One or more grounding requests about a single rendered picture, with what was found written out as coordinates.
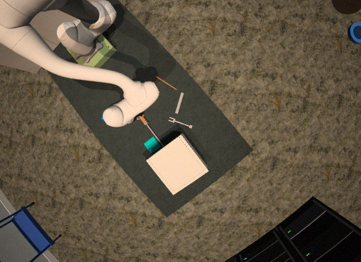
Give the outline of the teal square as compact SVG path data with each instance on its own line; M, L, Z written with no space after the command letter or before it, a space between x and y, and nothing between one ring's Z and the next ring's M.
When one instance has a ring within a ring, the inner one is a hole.
M161 147L154 137L149 139L146 143L144 143L144 145L147 147L150 153L155 152L155 150Z

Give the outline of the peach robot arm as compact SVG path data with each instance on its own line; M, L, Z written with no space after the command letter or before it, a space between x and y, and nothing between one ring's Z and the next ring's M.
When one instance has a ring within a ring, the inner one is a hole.
M103 48L96 39L116 19L116 11L106 0L0 0L0 43L15 53L62 77L115 84L122 88L124 99L103 112L105 123L121 127L151 106L159 97L154 82L133 81L122 73L66 61L56 55L30 25L39 13L60 10L76 20L62 23L57 37L74 59L88 63Z

